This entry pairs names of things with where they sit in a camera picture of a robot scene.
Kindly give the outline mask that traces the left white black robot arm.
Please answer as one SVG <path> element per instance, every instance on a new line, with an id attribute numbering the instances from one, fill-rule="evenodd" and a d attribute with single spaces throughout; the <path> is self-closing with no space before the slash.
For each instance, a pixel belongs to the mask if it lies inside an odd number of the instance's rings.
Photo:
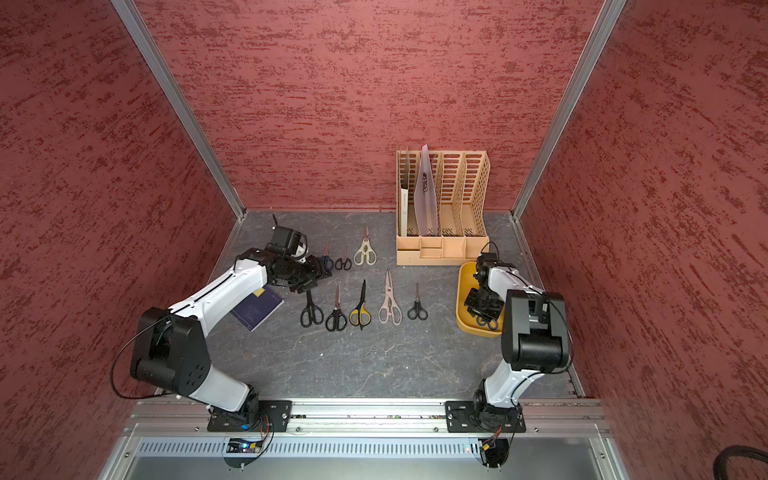
<path id="1" fill-rule="evenodd" d="M 304 293 L 330 276 L 313 255 L 293 258 L 262 249 L 240 255 L 225 273 L 166 309 L 150 308 L 132 341 L 133 379 L 209 405 L 243 424 L 259 417 L 258 393 L 213 366 L 207 337 L 238 304 L 267 285 Z"/>

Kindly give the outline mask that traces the dark grey handled scissors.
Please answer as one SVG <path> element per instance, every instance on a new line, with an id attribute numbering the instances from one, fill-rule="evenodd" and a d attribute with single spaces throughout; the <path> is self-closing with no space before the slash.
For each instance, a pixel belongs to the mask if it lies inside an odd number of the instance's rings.
<path id="1" fill-rule="evenodd" d="M 419 283 L 416 283 L 414 303 L 412 307 L 408 310 L 407 316 L 410 320 L 418 319 L 422 321 L 427 320 L 429 317 L 427 310 L 423 307 L 421 302 Z"/>

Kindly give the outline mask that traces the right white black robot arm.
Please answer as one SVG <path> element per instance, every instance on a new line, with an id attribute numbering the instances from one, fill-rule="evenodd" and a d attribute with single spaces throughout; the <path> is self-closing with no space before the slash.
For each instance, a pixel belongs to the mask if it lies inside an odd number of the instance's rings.
<path id="1" fill-rule="evenodd" d="M 484 430 L 520 418 L 520 397 L 544 375 L 567 371 L 571 338 L 564 298 L 525 279 L 496 253 L 480 254 L 464 301 L 479 326 L 500 334 L 502 360 L 473 397 L 473 421 Z"/>

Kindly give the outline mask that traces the cream handled kitchen scissors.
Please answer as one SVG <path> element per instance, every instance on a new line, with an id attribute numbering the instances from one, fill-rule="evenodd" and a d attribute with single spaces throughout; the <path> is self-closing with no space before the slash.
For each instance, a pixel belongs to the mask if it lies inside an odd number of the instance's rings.
<path id="1" fill-rule="evenodd" d="M 377 254 L 372 248 L 370 242 L 370 230 L 365 227 L 365 232 L 361 241 L 361 245 L 353 256 L 353 262 L 356 266 L 362 265 L 374 265 L 377 261 Z"/>

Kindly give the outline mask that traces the small black scissors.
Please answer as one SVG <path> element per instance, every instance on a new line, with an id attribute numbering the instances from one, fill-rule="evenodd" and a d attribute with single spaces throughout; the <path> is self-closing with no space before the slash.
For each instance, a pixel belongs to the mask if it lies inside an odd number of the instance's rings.
<path id="1" fill-rule="evenodd" d="M 348 271 L 352 268 L 352 259 L 349 257 L 348 246 L 345 246 L 343 254 L 335 260 L 334 268 L 338 271 Z"/>

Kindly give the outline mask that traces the yellow plastic storage tray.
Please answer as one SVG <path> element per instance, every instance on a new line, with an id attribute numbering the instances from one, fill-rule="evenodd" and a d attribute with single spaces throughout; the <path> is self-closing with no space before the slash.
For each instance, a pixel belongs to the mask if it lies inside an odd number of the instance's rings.
<path id="1" fill-rule="evenodd" d="M 483 323 L 478 324 L 477 318 L 469 312 L 465 305 L 470 290 L 479 287 L 478 281 L 474 278 L 475 273 L 476 266 L 474 262 L 464 263 L 459 269 L 455 307 L 457 326 L 466 334 L 484 338 L 500 337 L 503 332 L 505 308 L 502 308 L 497 320 L 492 322 L 491 326 L 488 326 Z"/>

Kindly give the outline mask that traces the large black handled scissors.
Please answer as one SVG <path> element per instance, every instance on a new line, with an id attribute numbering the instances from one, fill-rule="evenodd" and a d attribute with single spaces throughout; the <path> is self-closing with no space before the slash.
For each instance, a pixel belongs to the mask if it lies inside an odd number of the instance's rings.
<path id="1" fill-rule="evenodd" d="M 313 301 L 312 292 L 306 291 L 306 305 L 300 315 L 300 325 L 303 328 L 310 328 L 313 325 L 321 325 L 324 321 L 324 313 Z"/>

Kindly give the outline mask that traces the pink handled kitchen scissors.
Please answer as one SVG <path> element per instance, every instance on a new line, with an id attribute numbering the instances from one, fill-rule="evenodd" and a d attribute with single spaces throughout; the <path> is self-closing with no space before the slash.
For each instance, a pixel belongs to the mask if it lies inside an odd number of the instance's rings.
<path id="1" fill-rule="evenodd" d="M 384 300 L 379 308 L 378 318 L 382 324 L 391 322 L 393 325 L 400 325 L 402 323 L 403 314 L 395 299 L 390 270 L 386 272 Z"/>

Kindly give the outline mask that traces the bright blue handled scissors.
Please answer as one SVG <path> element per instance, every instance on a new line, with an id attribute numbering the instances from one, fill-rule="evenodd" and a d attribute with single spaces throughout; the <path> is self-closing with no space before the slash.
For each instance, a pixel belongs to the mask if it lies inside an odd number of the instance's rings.
<path id="1" fill-rule="evenodd" d="M 486 328 L 489 331 L 498 331 L 499 330 L 499 319 L 498 318 L 488 318 L 483 316 L 477 316 L 476 322 L 479 327 Z"/>

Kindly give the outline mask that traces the yellow black handled scissors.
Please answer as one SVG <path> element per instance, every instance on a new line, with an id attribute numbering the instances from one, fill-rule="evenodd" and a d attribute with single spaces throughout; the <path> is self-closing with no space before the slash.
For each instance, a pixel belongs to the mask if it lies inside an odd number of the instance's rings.
<path id="1" fill-rule="evenodd" d="M 361 286 L 359 302 L 349 315 L 350 324 L 352 326 L 359 327 L 360 329 L 364 329 L 371 322 L 371 314 L 365 308 L 366 291 L 367 281 L 364 280 Z"/>

